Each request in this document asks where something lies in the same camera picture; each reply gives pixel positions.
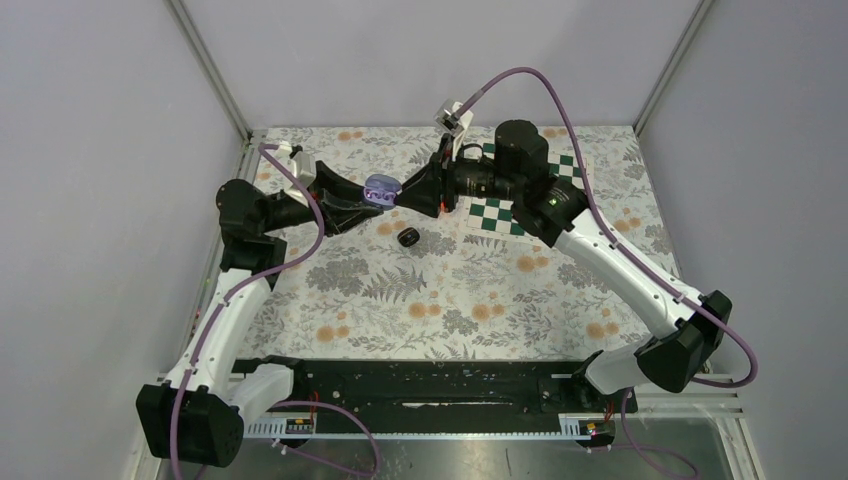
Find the lavender earbuds case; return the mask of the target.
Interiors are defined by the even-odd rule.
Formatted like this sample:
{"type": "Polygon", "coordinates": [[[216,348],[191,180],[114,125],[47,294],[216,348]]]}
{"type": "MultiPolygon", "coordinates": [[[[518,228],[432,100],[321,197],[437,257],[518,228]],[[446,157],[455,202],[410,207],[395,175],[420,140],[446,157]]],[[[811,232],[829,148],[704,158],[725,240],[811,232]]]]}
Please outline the lavender earbuds case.
{"type": "Polygon", "coordinates": [[[402,184],[395,178],[383,174],[372,174],[365,180],[362,189],[363,201],[382,210],[396,207],[396,198],[402,190],[402,184]]]}

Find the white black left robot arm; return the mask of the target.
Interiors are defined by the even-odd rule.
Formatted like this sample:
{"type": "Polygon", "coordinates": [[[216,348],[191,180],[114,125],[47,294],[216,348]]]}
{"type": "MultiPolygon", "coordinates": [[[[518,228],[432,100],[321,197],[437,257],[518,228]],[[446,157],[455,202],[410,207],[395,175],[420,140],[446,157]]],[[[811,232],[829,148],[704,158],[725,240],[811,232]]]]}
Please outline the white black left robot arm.
{"type": "Polygon", "coordinates": [[[298,360],[263,360],[237,386],[229,385],[236,351],[283,270],[287,244],[273,231],[316,222],[324,239],[380,215],[364,187],[318,163],[300,198],[267,195],[252,183],[222,185],[219,210],[224,252],[213,298],[194,338],[160,384],[144,385],[136,409],[150,453],[174,466],[190,462],[226,467],[237,456],[245,430],[266,411],[305,410],[292,429],[305,435],[320,411],[298,360]]]}

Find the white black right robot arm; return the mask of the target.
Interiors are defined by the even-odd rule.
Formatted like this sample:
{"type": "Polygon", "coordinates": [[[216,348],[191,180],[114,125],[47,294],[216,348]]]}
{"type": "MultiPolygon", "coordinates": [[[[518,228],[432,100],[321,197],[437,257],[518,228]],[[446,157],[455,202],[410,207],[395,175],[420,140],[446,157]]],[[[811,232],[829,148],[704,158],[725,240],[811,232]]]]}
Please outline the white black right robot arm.
{"type": "Polygon", "coordinates": [[[436,218],[452,211],[460,196],[507,200],[525,233],[590,269],[630,306],[649,335],[594,353],[581,365],[573,396],[583,410],[597,412],[613,393],[646,383],[682,392],[720,345],[731,300],[673,278],[615,236],[587,188],[551,172],[548,153],[548,141],[526,120],[498,125],[493,154],[478,159],[465,157],[458,138],[446,133],[394,202],[436,218]]]}

